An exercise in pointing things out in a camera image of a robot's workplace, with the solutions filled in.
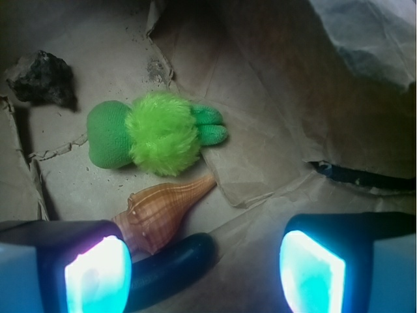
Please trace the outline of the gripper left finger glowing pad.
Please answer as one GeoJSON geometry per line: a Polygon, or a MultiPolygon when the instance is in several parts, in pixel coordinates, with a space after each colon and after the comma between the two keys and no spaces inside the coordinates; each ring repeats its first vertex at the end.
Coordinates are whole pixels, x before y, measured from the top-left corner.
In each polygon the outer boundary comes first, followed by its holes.
{"type": "Polygon", "coordinates": [[[130,252],[115,223],[1,223],[2,312],[123,312],[130,252]]]}

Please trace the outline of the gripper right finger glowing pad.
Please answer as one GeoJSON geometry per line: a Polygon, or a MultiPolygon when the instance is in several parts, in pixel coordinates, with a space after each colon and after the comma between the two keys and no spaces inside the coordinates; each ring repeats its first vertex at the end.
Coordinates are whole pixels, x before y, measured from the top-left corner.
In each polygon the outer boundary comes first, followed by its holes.
{"type": "Polygon", "coordinates": [[[292,312],[415,312],[416,217],[299,214],[287,223],[280,280],[292,312]]]}

